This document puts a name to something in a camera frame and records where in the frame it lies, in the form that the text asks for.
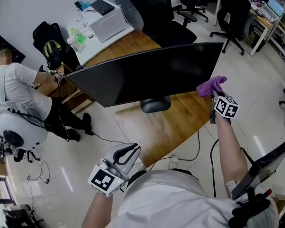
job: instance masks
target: laptop screen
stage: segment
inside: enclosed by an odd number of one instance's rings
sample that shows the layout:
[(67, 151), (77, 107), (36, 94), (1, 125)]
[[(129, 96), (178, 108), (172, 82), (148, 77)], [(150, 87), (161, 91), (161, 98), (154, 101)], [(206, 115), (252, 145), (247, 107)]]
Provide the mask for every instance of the laptop screen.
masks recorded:
[(269, 2), (267, 3), (268, 7), (275, 12), (275, 14), (279, 17), (282, 16), (283, 12), (284, 12), (284, 8), (281, 4), (279, 4), (276, 0), (269, 0)]

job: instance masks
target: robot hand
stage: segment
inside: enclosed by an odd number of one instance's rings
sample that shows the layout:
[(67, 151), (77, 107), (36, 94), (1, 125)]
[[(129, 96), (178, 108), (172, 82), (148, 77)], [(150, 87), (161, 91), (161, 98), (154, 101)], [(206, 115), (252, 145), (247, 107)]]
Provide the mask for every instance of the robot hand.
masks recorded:
[[(120, 162), (129, 151), (132, 152), (128, 158)], [(99, 165), (95, 165), (87, 182), (98, 192), (110, 197), (129, 180), (128, 173), (140, 152), (141, 148), (136, 143), (123, 143), (112, 147), (100, 160)]]
[(213, 91), (211, 95), (214, 103), (211, 105), (210, 110), (210, 123), (215, 124), (215, 112), (218, 112), (222, 117), (228, 119), (229, 123), (231, 119), (235, 119), (238, 112), (239, 105), (233, 100), (231, 96), (228, 96), (225, 92)]

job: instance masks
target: human arm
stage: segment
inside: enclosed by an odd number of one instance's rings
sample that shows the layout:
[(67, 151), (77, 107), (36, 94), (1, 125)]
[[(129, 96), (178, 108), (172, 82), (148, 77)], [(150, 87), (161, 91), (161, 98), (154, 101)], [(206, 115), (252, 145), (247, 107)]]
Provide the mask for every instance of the human arm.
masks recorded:
[(16, 78), (25, 84), (48, 84), (56, 80), (54, 75), (38, 72), (19, 63), (14, 63)]
[(112, 203), (113, 195), (107, 198), (96, 193), (82, 228), (105, 228), (111, 222)]
[(246, 158), (227, 119), (217, 112), (215, 114), (219, 136), (220, 164), (224, 183), (232, 180), (239, 183), (248, 172)]
[(48, 74), (45, 72), (37, 72), (34, 84), (48, 84), (53, 81), (56, 81), (56, 77), (52, 74)]

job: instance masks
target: white printer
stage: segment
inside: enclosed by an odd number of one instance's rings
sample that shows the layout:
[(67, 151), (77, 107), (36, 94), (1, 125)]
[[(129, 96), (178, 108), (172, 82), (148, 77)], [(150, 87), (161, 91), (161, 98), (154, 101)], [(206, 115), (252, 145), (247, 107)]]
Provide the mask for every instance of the white printer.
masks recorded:
[(108, 0), (104, 1), (114, 6), (114, 9), (103, 16), (92, 7), (88, 7), (81, 12), (86, 23), (91, 27), (100, 42), (104, 42), (118, 32), (129, 28), (129, 24), (124, 19), (122, 9)]

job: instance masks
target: desk leg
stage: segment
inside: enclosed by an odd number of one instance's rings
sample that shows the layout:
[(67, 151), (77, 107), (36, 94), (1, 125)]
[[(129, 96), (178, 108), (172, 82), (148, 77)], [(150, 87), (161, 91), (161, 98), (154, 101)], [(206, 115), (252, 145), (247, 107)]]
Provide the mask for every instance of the desk leg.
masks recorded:
[(261, 34), (260, 39), (257, 41), (255, 47), (252, 49), (252, 51), (250, 52), (250, 55), (253, 56), (253, 54), (256, 52), (258, 46), (261, 44), (262, 40), (265, 38), (267, 32), (269, 31), (269, 29), (267, 27), (265, 27), (263, 33)]
[(213, 25), (217, 25), (217, 23), (218, 23), (218, 17), (217, 16), (218, 16), (219, 7), (220, 7), (220, 0), (218, 0), (217, 8), (215, 9), (215, 20), (214, 20)]
[(272, 30), (269, 33), (269, 36), (267, 37), (266, 41), (268, 42), (270, 40), (270, 38), (273, 36), (275, 29), (277, 27), (278, 23), (275, 23), (275, 26), (272, 28)]

